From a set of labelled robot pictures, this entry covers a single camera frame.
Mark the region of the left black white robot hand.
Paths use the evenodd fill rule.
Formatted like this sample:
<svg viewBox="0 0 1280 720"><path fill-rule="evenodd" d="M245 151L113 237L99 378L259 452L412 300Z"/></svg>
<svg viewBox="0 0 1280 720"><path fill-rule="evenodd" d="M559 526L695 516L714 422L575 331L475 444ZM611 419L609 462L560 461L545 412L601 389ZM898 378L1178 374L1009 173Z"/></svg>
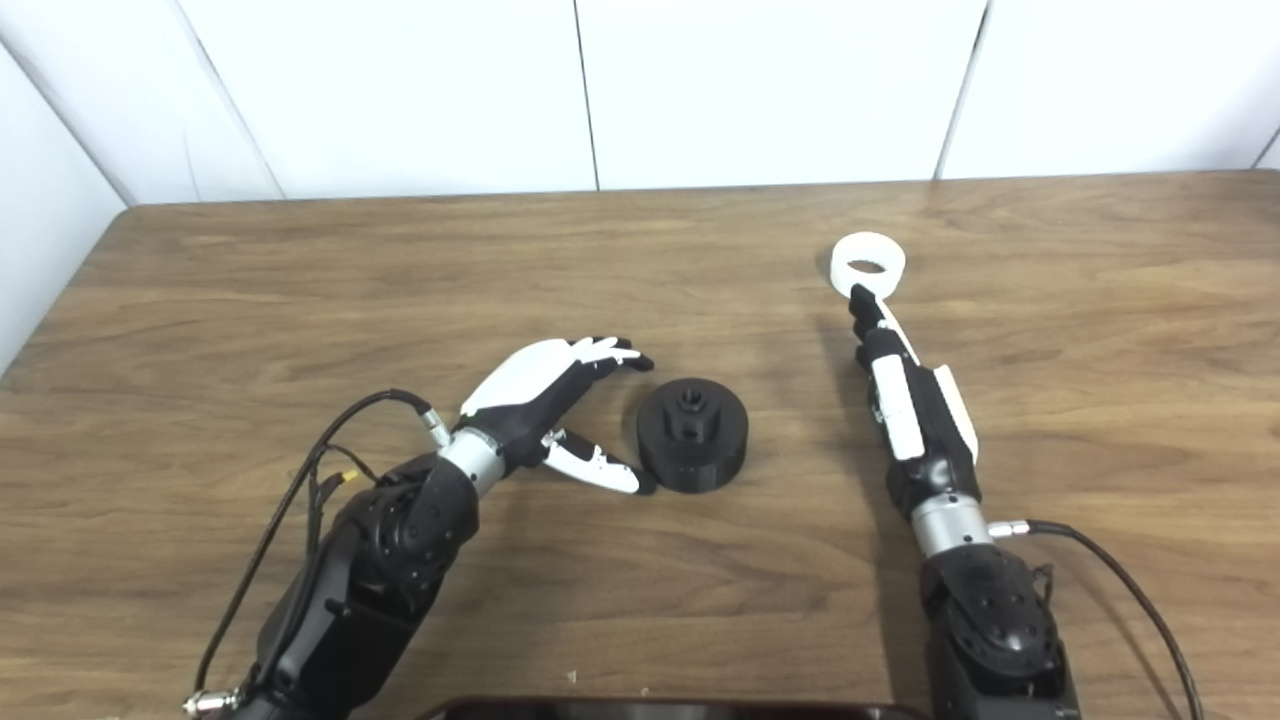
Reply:
<svg viewBox="0 0 1280 720"><path fill-rule="evenodd" d="M641 468L562 425L599 380L622 368L650 372L654 361L620 337L541 340L511 354L462 402L443 461L484 496L520 468L544 466L622 495L653 495Z"/></svg>

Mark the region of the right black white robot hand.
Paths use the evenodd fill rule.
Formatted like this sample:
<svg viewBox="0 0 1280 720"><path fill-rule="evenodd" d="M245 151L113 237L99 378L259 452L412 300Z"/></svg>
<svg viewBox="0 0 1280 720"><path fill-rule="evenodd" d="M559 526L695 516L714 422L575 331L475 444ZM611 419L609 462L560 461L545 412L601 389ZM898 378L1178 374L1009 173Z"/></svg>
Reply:
<svg viewBox="0 0 1280 720"><path fill-rule="evenodd" d="M855 361L867 375L867 402L890 454L886 487L910 518L936 496L980 498L975 441L957 420L957 387L942 368L920 363L887 305L864 284L850 290L847 309L858 340Z"/></svg>

